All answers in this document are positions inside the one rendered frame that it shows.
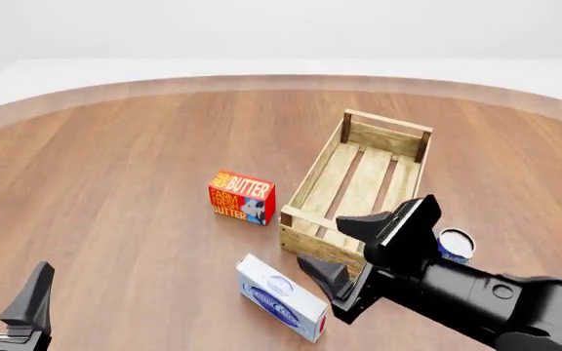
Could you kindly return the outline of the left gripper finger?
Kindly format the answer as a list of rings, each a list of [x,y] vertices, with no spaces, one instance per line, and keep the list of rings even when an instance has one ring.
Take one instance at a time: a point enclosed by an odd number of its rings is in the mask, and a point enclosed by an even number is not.
[[[55,268],[49,262],[39,262],[13,302],[0,314],[7,335],[50,334],[51,289]]]

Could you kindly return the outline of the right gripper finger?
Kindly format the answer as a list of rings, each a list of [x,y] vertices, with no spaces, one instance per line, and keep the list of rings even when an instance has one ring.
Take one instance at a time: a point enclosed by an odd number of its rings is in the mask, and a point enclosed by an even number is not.
[[[314,280],[329,300],[347,299],[354,284],[347,265],[306,254],[299,254],[297,262],[301,271]]]
[[[371,215],[340,215],[336,225],[340,233],[359,242],[385,242],[396,233],[402,215],[377,213]]]

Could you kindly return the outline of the white and blue food box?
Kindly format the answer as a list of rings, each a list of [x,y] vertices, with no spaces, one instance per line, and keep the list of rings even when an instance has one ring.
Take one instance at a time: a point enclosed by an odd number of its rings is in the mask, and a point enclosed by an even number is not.
[[[237,262],[236,271],[241,294],[306,340],[320,338],[328,303],[251,253]]]

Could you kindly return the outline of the red butter box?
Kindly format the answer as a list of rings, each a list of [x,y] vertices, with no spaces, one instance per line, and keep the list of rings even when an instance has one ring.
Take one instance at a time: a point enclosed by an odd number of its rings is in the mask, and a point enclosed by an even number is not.
[[[210,181],[214,213],[268,225],[276,209],[275,184],[267,180],[219,171]]]

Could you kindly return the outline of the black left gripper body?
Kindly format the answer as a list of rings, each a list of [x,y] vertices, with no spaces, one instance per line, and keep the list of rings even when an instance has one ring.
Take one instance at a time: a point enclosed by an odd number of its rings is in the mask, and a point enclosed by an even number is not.
[[[19,327],[0,333],[0,351],[48,351],[52,337],[44,331]]]

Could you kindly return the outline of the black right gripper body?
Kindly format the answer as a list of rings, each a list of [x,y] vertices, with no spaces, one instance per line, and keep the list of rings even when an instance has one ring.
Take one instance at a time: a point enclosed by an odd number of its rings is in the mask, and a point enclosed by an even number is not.
[[[432,229],[441,210],[436,198],[427,195],[403,202],[392,213],[403,216],[396,233],[385,242],[363,242],[366,265],[347,299],[332,302],[335,317],[346,324],[381,298],[421,315],[428,313],[429,299],[421,280],[426,266],[437,257]]]

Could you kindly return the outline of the wooden slat tray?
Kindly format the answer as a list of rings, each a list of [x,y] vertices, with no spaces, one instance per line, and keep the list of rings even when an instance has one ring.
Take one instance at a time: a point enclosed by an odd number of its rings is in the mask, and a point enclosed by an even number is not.
[[[340,233],[335,219],[389,212],[416,198],[432,134],[423,125],[346,110],[280,210],[281,248],[347,265],[356,277],[366,264],[363,246]]]

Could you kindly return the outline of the blue tin with white lid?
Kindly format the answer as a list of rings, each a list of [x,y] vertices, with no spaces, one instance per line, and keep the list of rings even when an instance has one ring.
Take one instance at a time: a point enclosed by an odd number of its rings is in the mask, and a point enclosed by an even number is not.
[[[468,265],[476,245],[468,233],[458,228],[445,228],[437,236],[438,251],[445,259]]]

